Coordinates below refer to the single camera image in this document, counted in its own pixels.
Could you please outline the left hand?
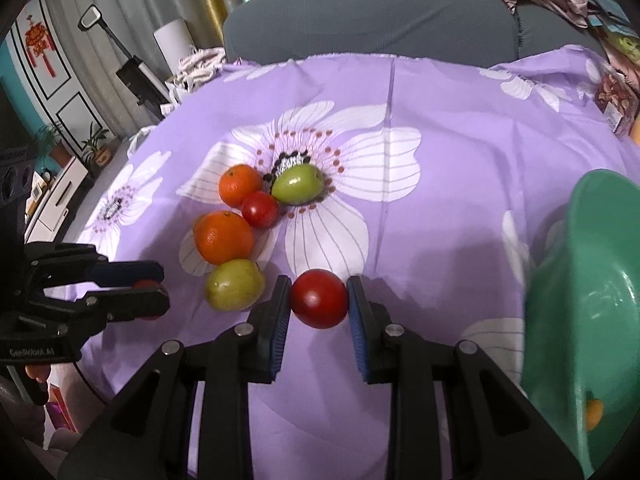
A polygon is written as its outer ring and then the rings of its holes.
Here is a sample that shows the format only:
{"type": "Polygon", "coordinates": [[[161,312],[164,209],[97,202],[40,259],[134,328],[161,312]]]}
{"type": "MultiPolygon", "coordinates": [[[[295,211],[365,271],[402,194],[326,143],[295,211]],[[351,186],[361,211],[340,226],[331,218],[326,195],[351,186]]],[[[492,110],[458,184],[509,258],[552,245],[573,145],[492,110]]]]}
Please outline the left hand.
{"type": "Polygon", "coordinates": [[[25,372],[30,379],[45,384],[51,374],[50,365],[26,365],[25,372]]]}

